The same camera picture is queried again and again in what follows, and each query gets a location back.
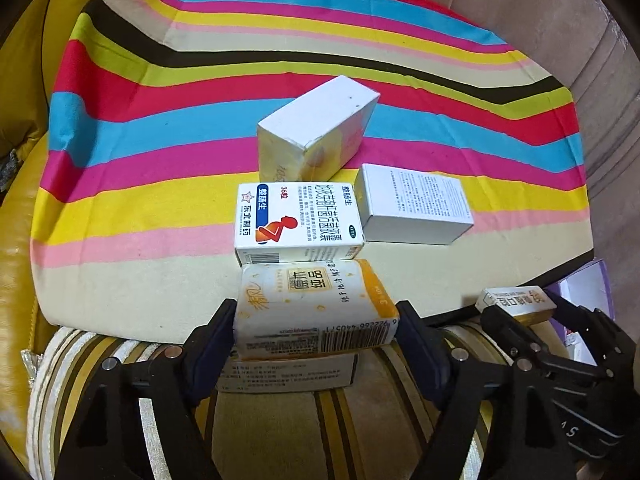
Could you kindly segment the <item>white blue red medicine box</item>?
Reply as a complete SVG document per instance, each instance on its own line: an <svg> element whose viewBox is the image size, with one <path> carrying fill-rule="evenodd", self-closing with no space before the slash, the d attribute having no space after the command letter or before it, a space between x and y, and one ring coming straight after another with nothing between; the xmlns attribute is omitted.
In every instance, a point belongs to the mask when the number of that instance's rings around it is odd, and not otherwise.
<svg viewBox="0 0 640 480"><path fill-rule="evenodd" d="M234 250L242 266L355 258L364 235L346 182L243 183Z"/></svg>

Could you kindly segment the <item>purple storage box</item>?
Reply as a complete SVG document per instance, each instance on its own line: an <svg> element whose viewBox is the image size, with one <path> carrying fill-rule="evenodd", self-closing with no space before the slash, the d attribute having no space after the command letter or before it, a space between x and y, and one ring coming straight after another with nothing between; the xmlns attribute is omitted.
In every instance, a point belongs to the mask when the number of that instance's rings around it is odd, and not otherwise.
<svg viewBox="0 0 640 480"><path fill-rule="evenodd" d="M576 306L583 306L590 311L600 309L612 320L615 318L608 268L603 259L586 263L566 278L548 286L546 291L553 292ZM596 364L582 336L568 330L554 318L551 320L551 325L558 333L571 359L586 364Z"/></svg>

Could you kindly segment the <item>white orange soap box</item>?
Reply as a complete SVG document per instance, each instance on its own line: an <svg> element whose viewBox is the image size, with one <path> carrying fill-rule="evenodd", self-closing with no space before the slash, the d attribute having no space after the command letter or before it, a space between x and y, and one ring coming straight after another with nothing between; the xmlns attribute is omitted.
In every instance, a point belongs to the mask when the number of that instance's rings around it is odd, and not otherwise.
<svg viewBox="0 0 640 480"><path fill-rule="evenodd" d="M233 333L242 360L306 359L385 346L398 323L366 260L251 264Z"/></svg>

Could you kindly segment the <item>white fine-print box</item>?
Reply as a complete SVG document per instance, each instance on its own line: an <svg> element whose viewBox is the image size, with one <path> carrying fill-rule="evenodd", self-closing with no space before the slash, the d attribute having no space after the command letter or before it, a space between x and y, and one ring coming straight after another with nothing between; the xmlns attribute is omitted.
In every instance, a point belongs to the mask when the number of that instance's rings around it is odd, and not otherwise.
<svg viewBox="0 0 640 480"><path fill-rule="evenodd" d="M354 191L368 242L449 245L474 226L456 178L364 164Z"/></svg>

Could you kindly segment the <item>beige striped blanket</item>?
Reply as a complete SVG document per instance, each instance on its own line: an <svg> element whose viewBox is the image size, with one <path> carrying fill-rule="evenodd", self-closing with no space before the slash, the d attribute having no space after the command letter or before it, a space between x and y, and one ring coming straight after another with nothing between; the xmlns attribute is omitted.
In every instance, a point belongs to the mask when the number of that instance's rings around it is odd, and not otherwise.
<svg viewBox="0 0 640 480"><path fill-rule="evenodd" d="M90 375L109 356L146 361L160 344L63 327L38 354L26 418L25 462L54 476ZM215 392L195 411L225 479L407 479L438 417L396 344L360 353L346 388L280 394Z"/></svg>

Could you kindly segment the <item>yellow leather cushion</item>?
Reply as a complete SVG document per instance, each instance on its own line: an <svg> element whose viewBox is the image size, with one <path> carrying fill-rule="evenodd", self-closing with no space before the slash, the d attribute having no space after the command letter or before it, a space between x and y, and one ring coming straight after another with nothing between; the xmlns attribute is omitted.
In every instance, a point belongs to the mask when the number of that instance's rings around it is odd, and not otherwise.
<svg viewBox="0 0 640 480"><path fill-rule="evenodd" d="M1 14L1 433L21 464L29 400L21 353L42 351L55 332L32 282L32 213L47 159L55 77L88 1L18 0Z"/></svg>

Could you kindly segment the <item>rainbow striped cloth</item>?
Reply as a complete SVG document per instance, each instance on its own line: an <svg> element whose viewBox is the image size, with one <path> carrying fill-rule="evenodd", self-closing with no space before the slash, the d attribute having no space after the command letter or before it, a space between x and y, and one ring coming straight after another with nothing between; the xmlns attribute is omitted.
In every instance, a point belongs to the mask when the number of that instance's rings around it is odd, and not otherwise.
<svg viewBox="0 0 640 480"><path fill-rule="evenodd" d="M178 341L243 262L367 259L422 314L593 251L570 90L430 0L90 0L51 96L48 322Z"/></svg>

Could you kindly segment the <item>white yellow-sided box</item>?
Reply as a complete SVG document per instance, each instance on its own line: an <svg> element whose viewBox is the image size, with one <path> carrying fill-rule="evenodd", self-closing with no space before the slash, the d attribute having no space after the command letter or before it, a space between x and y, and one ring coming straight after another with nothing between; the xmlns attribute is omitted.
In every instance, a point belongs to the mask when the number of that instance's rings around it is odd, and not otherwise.
<svg viewBox="0 0 640 480"><path fill-rule="evenodd" d="M358 152L380 94L344 75L257 124L259 179L327 181Z"/></svg>

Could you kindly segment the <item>white gold toothpaste box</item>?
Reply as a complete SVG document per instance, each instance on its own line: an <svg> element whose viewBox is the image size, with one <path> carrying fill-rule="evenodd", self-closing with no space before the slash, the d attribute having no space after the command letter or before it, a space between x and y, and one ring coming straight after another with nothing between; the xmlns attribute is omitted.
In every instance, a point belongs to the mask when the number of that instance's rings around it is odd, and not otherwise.
<svg viewBox="0 0 640 480"><path fill-rule="evenodd" d="M491 306L500 307L525 326L548 321L556 309L555 303L537 285L485 288L475 307L483 312Z"/></svg>

